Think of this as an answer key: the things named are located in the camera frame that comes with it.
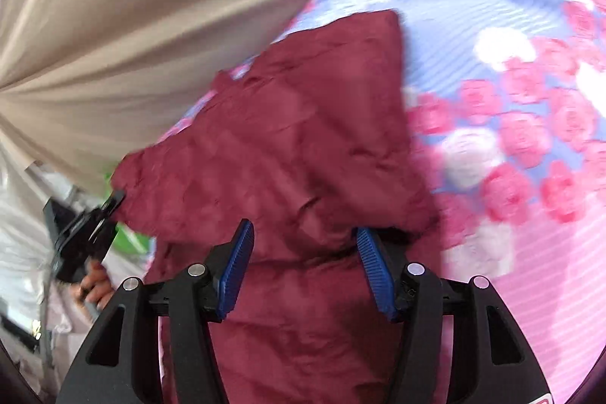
metal pin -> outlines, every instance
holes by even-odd
[[[193,264],[187,268],[187,274],[190,276],[202,276],[206,272],[206,266],[203,264]]]
[[[473,284],[475,284],[480,289],[486,289],[490,286],[490,281],[486,279],[484,276],[476,276],[473,278]]]
[[[134,290],[137,286],[139,286],[139,280],[136,277],[129,277],[128,279],[126,279],[126,281],[122,284],[122,288],[124,288],[126,291],[132,291]]]
[[[408,267],[406,269],[413,276],[420,276],[421,274],[425,273],[425,268],[423,267],[423,265],[417,264],[416,262],[408,264]]]

floral bedsheet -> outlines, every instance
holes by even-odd
[[[443,274],[493,280],[564,403],[606,345],[606,0],[311,0],[284,35],[380,9],[402,19]]]

maroon garment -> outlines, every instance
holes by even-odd
[[[295,33],[240,81],[220,73],[190,127],[116,169],[118,219],[158,238],[147,282],[204,260],[241,218],[255,225],[236,309],[211,327],[232,404],[380,402],[399,328],[378,313],[350,232],[422,232],[437,216],[408,164],[401,74],[392,11]]]

beige fabric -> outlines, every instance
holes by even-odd
[[[0,0],[0,139],[101,193],[307,0]]]

human hand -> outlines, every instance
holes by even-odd
[[[103,310],[107,303],[109,303],[115,290],[101,262],[90,260],[87,268],[88,274],[82,279],[80,284],[76,283],[70,286],[70,292],[77,304],[87,301],[96,305],[99,310]]]

